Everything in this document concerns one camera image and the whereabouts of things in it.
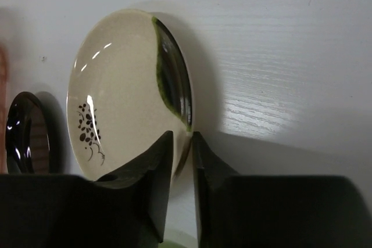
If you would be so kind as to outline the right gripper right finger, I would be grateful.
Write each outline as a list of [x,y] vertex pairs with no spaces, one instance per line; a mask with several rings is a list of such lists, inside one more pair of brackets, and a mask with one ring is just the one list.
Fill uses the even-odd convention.
[[199,247],[370,247],[371,214],[334,175],[243,175],[192,137]]

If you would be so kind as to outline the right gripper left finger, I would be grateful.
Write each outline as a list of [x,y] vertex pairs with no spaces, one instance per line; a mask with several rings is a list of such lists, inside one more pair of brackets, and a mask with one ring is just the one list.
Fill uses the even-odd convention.
[[2,247],[156,247],[165,229],[173,133],[88,181],[76,175],[2,175]]

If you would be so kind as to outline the black plate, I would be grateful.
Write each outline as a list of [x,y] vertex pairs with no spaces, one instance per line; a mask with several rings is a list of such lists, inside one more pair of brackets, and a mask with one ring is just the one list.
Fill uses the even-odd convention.
[[8,174],[56,174],[59,142],[47,108],[36,95],[23,91],[11,103],[5,125]]

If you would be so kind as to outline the cream plate with dark patch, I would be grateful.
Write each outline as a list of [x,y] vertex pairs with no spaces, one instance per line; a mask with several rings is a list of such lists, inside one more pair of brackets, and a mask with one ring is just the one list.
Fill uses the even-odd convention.
[[193,132],[187,64],[153,14],[123,9],[100,20],[80,46],[66,113],[83,174],[97,180],[173,132],[172,175],[187,159]]

